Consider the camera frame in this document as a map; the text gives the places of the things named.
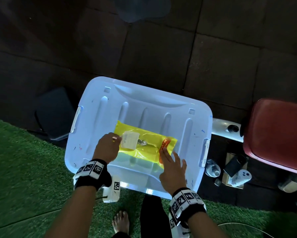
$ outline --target wrist strap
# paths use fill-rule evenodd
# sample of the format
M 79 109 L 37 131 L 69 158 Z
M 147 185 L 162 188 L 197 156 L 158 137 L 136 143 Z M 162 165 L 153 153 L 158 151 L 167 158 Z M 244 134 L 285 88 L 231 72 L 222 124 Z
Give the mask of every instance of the wrist strap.
M 199 195 L 188 188 L 181 188 L 174 193 L 169 203 L 169 212 L 174 224 L 187 226 L 187 220 L 197 212 L 206 212 L 206 205 Z
M 79 168 L 73 177 L 74 189 L 80 186 L 94 186 L 97 190 L 103 185 L 109 187 L 112 178 L 107 171 L 107 163 L 100 159 L 94 159 Z

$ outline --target black phone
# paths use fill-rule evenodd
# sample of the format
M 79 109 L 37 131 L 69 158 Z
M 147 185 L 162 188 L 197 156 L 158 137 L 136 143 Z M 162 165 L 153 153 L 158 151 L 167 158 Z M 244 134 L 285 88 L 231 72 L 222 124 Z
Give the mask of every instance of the black phone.
M 235 155 L 223 169 L 230 177 L 234 176 L 247 163 L 248 159 L 242 155 Z

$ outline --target red chair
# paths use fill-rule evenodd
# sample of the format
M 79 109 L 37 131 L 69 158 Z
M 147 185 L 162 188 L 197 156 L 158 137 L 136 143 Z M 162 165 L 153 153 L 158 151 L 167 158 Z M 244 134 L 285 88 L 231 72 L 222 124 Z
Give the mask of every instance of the red chair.
M 244 130 L 243 149 L 263 163 L 297 173 L 297 104 L 257 101 Z

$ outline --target orange label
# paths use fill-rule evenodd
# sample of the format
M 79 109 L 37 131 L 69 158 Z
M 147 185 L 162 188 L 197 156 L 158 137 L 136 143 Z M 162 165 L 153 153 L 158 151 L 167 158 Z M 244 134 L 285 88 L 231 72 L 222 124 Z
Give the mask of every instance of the orange label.
M 166 138 L 166 139 L 164 139 L 163 140 L 163 142 L 162 142 L 162 146 L 160 147 L 160 151 L 165 147 L 165 148 L 167 148 L 167 146 L 169 145 L 169 143 L 170 143 L 170 139 L 169 138 Z

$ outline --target hand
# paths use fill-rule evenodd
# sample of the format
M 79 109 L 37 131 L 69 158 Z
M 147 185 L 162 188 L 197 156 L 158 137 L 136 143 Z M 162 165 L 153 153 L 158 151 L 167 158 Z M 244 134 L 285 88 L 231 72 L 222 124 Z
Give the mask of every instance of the hand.
M 115 133 L 104 135 L 95 147 L 92 159 L 104 160 L 107 164 L 115 160 L 122 138 Z
M 186 187 L 185 172 L 187 168 L 186 161 L 183 159 L 183 167 L 181 167 L 181 159 L 178 154 L 175 152 L 173 154 L 175 156 L 175 162 L 166 148 L 160 150 L 160 157 L 164 164 L 164 172 L 160 174 L 160 182 L 171 196 L 179 188 Z

